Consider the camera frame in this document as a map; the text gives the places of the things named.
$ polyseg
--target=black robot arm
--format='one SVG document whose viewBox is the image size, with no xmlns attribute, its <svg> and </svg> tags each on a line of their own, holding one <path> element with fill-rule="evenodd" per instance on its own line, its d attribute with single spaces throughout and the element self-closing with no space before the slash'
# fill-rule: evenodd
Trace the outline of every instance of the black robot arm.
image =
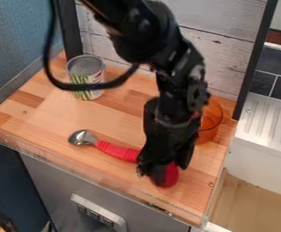
<svg viewBox="0 0 281 232">
<path fill-rule="evenodd" d="M 147 141 L 140 153 L 138 171 L 141 175 L 152 177 L 153 173 L 156 175 L 157 169 L 171 162 L 176 162 L 185 169 L 189 165 L 194 142 L 198 137 L 202 107 L 208 104 L 210 97 L 204 80 L 202 55 L 184 38 L 172 12 L 161 2 L 81 2 L 106 27 L 117 54 L 131 63 L 132 67 L 117 79 L 119 82 L 116 85 L 77 85 L 55 80 L 49 69 L 47 72 L 46 60 L 44 66 L 50 81 L 68 91 L 104 89 L 107 84 L 108 88 L 117 87 L 139 65 L 147 64 L 157 74 L 160 96 L 145 105 L 144 131 Z"/>
</svg>

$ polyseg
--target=white wooden wall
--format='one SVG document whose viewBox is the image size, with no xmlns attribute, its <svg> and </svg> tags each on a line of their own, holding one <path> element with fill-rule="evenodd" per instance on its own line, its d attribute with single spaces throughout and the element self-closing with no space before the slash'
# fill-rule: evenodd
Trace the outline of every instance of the white wooden wall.
<svg viewBox="0 0 281 232">
<path fill-rule="evenodd" d="M 205 57 L 214 94 L 236 100 L 243 82 L 266 0 L 163 0 L 177 16 L 181 32 Z M 83 49 L 107 63 L 127 65 L 92 14 L 77 3 Z"/>
</svg>

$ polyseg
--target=gray cabinet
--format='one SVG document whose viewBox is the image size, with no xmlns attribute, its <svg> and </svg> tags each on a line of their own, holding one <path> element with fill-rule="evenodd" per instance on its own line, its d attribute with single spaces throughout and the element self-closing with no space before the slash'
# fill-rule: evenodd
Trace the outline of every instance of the gray cabinet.
<svg viewBox="0 0 281 232">
<path fill-rule="evenodd" d="M 73 193 L 124 218 L 129 232 L 188 232 L 189 226 L 106 188 L 22 155 L 58 232 L 112 231 L 83 214 Z"/>
</svg>

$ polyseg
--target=tin can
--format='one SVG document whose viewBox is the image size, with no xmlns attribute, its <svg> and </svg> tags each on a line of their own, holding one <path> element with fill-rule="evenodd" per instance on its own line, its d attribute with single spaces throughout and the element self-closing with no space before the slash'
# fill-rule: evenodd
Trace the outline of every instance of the tin can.
<svg viewBox="0 0 281 232">
<path fill-rule="evenodd" d="M 99 57 L 93 55 L 79 55 L 67 63 L 67 71 L 72 83 L 98 83 L 104 82 L 105 64 Z M 102 90 L 75 91 L 77 99 L 93 100 L 102 96 Z"/>
</svg>

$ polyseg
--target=wooden countertop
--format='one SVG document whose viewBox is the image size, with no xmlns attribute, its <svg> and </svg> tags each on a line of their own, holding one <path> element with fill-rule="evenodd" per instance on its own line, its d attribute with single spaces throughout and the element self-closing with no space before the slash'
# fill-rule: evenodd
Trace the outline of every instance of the wooden countertop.
<svg viewBox="0 0 281 232">
<path fill-rule="evenodd" d="M 53 60 L 52 67 L 56 77 L 68 78 L 63 54 Z M 105 75 L 111 79 L 118 73 L 122 70 L 108 67 Z M 237 124 L 228 119 L 233 101 L 216 98 L 226 116 L 218 135 L 197 146 L 189 168 L 180 172 L 179 183 L 170 189 L 138 178 L 135 164 L 67 141 L 74 131 L 88 129 L 98 139 L 140 149 L 145 141 L 143 104 L 157 94 L 154 78 L 135 74 L 100 99 L 79 101 L 70 92 L 53 87 L 41 70 L 0 105 L 0 142 L 129 198 L 164 208 L 191 225 L 200 225 Z"/>
</svg>

